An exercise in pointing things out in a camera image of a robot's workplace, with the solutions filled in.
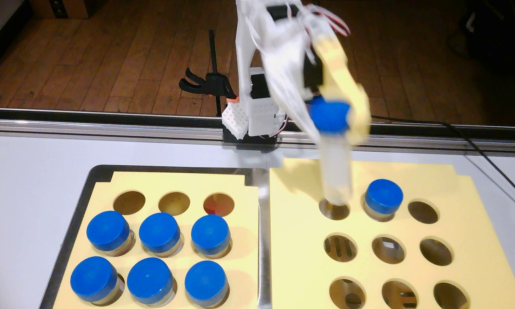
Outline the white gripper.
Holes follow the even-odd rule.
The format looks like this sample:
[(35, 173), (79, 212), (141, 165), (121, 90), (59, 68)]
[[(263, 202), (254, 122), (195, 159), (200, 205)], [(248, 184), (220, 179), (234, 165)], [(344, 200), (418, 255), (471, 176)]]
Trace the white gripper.
[(270, 95), (312, 141), (320, 141), (300, 92), (319, 92), (318, 129), (343, 134), (349, 144), (368, 140), (371, 123), (369, 97), (347, 66), (338, 39), (322, 37), (324, 14), (315, 6), (266, 6), (268, 19), (262, 43), (262, 63)]

